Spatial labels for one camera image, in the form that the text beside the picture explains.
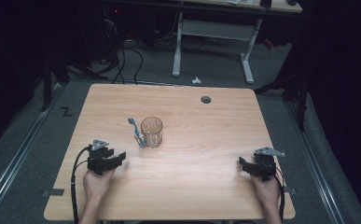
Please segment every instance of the hand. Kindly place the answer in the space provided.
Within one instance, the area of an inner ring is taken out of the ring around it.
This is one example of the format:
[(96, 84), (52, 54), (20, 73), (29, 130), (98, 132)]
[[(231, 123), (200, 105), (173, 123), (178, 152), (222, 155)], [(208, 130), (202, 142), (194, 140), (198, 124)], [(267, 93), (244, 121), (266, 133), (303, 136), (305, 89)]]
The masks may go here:
[(250, 176), (256, 186), (257, 197), (262, 204), (265, 222), (267, 224), (282, 223), (278, 208), (280, 190), (276, 179), (271, 176), (270, 180), (262, 182), (260, 177)]
[(84, 175), (84, 190), (87, 201), (78, 224), (96, 223), (99, 207), (103, 197), (110, 186), (111, 177), (116, 169), (110, 170), (103, 175), (96, 175), (93, 171), (88, 170)]

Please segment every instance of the table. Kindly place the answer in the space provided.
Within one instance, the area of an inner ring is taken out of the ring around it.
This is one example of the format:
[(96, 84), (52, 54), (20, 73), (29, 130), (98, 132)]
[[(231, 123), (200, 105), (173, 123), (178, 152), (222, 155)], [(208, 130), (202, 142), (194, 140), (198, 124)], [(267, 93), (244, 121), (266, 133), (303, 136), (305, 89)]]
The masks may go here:
[[(201, 101), (210, 97), (211, 103)], [(163, 141), (139, 148), (127, 118), (162, 120)], [(250, 176), (238, 158), (272, 147), (252, 90), (180, 86), (94, 84), (75, 127), (49, 197), (44, 216), (73, 219), (70, 176), (78, 152), (94, 138), (110, 143), (127, 159), (117, 168), (104, 200), (102, 220), (230, 220), (263, 218)], [(84, 153), (79, 161), (87, 159)], [(79, 214), (85, 204), (82, 177), (76, 171)], [(285, 194), (285, 218), (295, 215)]]
[[(181, 2), (266, 10), (259, 5), (259, 0), (251, 0), (250, 3), (241, 1), (236, 6), (229, 3), (227, 0), (183, 0)], [(300, 13), (302, 11), (302, 7), (299, 4), (290, 6), (286, 3), (286, 0), (272, 0), (271, 8), (268, 10)], [(176, 50), (174, 52), (174, 69), (172, 71), (172, 75), (174, 77), (180, 76), (182, 35), (199, 35), (247, 41), (248, 44), (244, 49), (244, 53), (240, 56), (246, 82), (248, 84), (253, 84), (254, 79), (248, 60), (256, 41), (261, 23), (262, 19), (257, 19), (255, 24), (249, 26), (210, 21), (183, 20), (183, 13), (180, 12), (177, 24), (177, 41)]]

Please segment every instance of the clear glass tumbler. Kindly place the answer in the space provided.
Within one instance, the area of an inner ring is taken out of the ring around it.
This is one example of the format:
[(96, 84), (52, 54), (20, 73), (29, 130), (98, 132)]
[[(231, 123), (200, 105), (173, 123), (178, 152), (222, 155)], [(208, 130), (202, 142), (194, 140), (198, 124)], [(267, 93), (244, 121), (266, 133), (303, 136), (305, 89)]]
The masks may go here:
[(155, 117), (148, 117), (142, 121), (141, 130), (147, 147), (159, 147), (162, 143), (162, 121)]

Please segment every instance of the wooden tabletop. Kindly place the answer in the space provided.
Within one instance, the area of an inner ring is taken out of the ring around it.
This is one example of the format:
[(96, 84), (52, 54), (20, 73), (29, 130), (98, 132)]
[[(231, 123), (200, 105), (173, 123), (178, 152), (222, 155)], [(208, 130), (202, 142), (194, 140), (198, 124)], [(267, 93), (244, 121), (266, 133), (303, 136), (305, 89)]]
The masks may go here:
[[(211, 99), (210, 104), (201, 101)], [(128, 118), (163, 122), (158, 148), (139, 148)], [(45, 210), (49, 220), (73, 219), (72, 167), (79, 151), (98, 138), (127, 159), (112, 179), (99, 219), (184, 220), (263, 218), (254, 184), (238, 163), (251, 161), (257, 148), (272, 147), (252, 90), (94, 84), (78, 119)], [(80, 158), (84, 161), (88, 153)], [(85, 204), (82, 178), (76, 171), (79, 214)], [(285, 195), (285, 218), (295, 210)]]
[[(181, 0), (182, 2), (192, 2), (199, 4), (211, 4), (211, 5), (221, 5), (227, 7), (249, 7), (255, 9), (264, 9), (259, 5), (260, 0), (251, 0), (250, 2), (241, 1), (237, 5), (229, 3), (228, 0)], [(301, 12), (302, 7), (299, 4), (290, 6), (287, 4), (286, 0), (272, 0), (271, 8), (272, 11), (282, 11), (282, 12)]]

